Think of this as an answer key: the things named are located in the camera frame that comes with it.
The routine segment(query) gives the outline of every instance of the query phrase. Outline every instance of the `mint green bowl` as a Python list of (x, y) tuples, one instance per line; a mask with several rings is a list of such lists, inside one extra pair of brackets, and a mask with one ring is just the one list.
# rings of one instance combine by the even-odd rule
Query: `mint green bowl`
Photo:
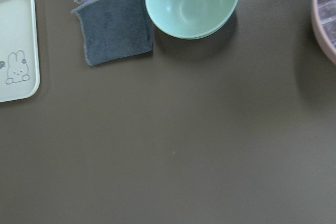
[(199, 39), (218, 29), (230, 18), (238, 0), (145, 0), (154, 24), (163, 32), (182, 39)]

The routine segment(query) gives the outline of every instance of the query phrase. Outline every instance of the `bowl rim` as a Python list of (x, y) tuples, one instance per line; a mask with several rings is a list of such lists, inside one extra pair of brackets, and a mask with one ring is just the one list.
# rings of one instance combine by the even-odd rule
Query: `bowl rim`
[(315, 18), (314, 26), (315, 26), (315, 28), (318, 29), (320, 35), (323, 38), (323, 41), (327, 44), (328, 49), (331, 50), (334, 55), (336, 55), (336, 48), (331, 43), (327, 33), (324, 31), (324, 28), (323, 28), (321, 20), (320, 20), (320, 15), (319, 15), (319, 11), (318, 11), (318, 0), (312, 0), (312, 5), (313, 5), (312, 14), (313, 14), (313, 18)]
[(162, 28), (162, 26), (160, 26), (159, 24), (157, 24), (157, 22), (155, 21), (155, 19), (153, 18), (153, 14), (151, 13), (150, 9), (148, 8), (148, 0), (145, 0), (145, 5), (146, 5), (146, 9), (148, 12), (149, 17), (151, 18), (151, 20), (153, 21), (154, 25), (160, 29), (161, 31), (163, 31), (164, 33), (176, 37), (176, 38), (180, 38), (180, 39), (200, 39), (200, 38), (204, 38), (208, 35), (213, 34), (214, 32), (218, 31), (227, 21), (228, 19), (231, 17), (232, 13), (234, 12), (236, 6), (237, 6), (238, 0), (235, 0), (230, 11), (227, 13), (227, 15), (225, 16), (225, 18), (218, 23), (216, 26), (214, 26), (213, 28), (199, 33), (199, 34), (195, 34), (195, 35), (188, 35), (188, 36), (183, 36), (183, 35), (178, 35), (178, 34), (174, 34), (174, 33), (170, 33), (168, 31), (165, 31), (165, 29)]

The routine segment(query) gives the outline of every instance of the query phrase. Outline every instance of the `tray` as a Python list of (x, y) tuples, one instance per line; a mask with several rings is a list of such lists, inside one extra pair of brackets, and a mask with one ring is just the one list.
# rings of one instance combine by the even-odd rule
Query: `tray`
[(0, 102), (30, 97), (39, 84), (34, 0), (0, 0)]

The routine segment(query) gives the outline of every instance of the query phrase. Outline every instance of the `bowl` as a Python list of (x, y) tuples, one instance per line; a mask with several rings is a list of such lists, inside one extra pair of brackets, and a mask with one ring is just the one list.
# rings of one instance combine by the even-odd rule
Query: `bowl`
[(199, 39), (220, 29), (238, 0), (145, 0), (153, 23), (181, 39)]
[(313, 31), (316, 37), (318, 44), (320, 45), (322, 51), (327, 55), (327, 57), (336, 64), (336, 48), (333, 45), (333, 42), (328, 37), (322, 20), (319, 14), (319, 6), (321, 6), (325, 0), (312, 0), (311, 8), (311, 22), (313, 26)]

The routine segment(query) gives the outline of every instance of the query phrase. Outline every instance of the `dark gray cloth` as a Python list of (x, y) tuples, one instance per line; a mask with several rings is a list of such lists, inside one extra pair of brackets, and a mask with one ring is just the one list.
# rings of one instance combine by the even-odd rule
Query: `dark gray cloth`
[(152, 22), (144, 0), (81, 0), (71, 12), (80, 20), (91, 66), (152, 50)]

